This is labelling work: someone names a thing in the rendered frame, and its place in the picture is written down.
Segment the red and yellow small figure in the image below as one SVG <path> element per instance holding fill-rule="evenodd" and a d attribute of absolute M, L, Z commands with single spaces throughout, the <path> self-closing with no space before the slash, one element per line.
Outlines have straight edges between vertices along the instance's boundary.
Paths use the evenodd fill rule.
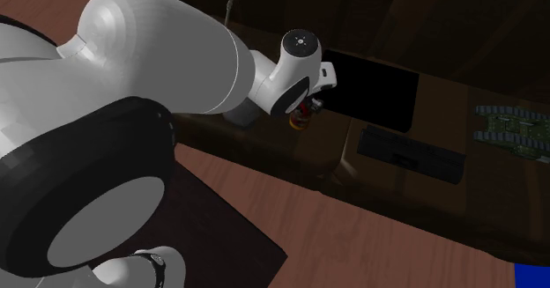
<path fill-rule="evenodd" d="M 289 115 L 289 124 L 293 129 L 304 130 L 314 114 L 323 109 L 324 102 L 315 98 L 306 98 Z"/>

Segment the black monitor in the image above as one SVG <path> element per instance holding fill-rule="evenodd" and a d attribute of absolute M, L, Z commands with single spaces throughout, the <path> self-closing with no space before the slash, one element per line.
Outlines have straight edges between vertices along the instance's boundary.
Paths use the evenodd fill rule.
<path fill-rule="evenodd" d="M 326 109 L 402 133 L 412 127 L 418 73 L 329 49 L 323 60 L 338 82 Z"/>

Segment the grey box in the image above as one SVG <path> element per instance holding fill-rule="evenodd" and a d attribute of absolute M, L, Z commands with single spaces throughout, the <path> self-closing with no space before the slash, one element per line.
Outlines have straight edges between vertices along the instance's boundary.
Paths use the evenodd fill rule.
<path fill-rule="evenodd" d="M 252 100 L 245 99 L 237 107 L 222 114 L 223 118 L 235 126 L 247 128 L 260 116 L 263 110 Z"/>

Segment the black keyboard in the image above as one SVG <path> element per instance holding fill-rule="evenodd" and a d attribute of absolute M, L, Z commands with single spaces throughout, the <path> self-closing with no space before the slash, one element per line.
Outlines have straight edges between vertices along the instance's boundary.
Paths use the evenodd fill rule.
<path fill-rule="evenodd" d="M 466 155 L 374 126 L 361 130 L 357 152 L 372 159 L 457 185 Z"/>

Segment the brown wooden desk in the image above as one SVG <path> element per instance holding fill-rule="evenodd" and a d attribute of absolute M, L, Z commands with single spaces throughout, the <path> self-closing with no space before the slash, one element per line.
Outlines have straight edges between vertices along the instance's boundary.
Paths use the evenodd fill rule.
<path fill-rule="evenodd" d="M 475 142 L 475 123 L 467 86 L 420 75 L 406 135 L 465 154 L 457 185 L 359 154 L 362 129 L 395 130 L 328 109 L 304 130 L 287 116 L 260 114 L 241 128 L 178 114 L 176 140 L 501 260 L 550 267 L 550 166 Z"/>

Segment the dark robot stand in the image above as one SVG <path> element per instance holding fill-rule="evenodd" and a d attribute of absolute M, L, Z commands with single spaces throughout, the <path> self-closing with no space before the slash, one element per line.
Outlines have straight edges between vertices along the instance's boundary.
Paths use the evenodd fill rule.
<path fill-rule="evenodd" d="M 185 288 L 268 288 L 286 252 L 184 166 L 186 148 L 175 148 L 173 178 L 152 217 L 91 265 L 138 249 L 168 246 L 186 263 Z"/>

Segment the green toy tank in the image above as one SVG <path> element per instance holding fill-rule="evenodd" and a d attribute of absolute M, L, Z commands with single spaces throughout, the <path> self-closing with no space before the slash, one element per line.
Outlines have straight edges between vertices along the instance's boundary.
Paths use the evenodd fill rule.
<path fill-rule="evenodd" d="M 509 106 L 476 106 L 474 113 L 487 124 L 473 133 L 475 141 L 550 164 L 550 115 Z"/>

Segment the blue block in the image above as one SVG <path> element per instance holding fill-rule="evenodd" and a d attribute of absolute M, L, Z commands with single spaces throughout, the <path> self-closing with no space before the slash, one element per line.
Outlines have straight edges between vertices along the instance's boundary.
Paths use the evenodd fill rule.
<path fill-rule="evenodd" d="M 550 267 L 516 263 L 516 288 L 550 288 Z"/>

